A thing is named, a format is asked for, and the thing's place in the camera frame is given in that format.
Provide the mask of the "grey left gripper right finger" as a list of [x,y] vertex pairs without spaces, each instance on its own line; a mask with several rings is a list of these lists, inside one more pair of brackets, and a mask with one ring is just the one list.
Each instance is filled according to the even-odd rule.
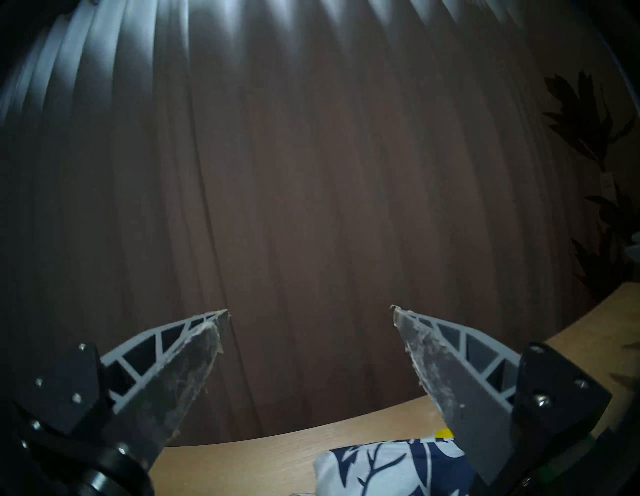
[[519,354],[477,329],[392,311],[420,384],[475,470],[473,485],[524,485],[586,440],[611,402],[544,342]]

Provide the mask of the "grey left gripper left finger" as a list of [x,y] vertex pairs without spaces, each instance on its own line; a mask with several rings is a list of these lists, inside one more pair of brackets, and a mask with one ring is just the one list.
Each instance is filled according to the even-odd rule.
[[228,309],[142,331],[100,356],[82,342],[17,389],[28,422],[68,439],[124,445],[154,464],[174,436],[222,354]]

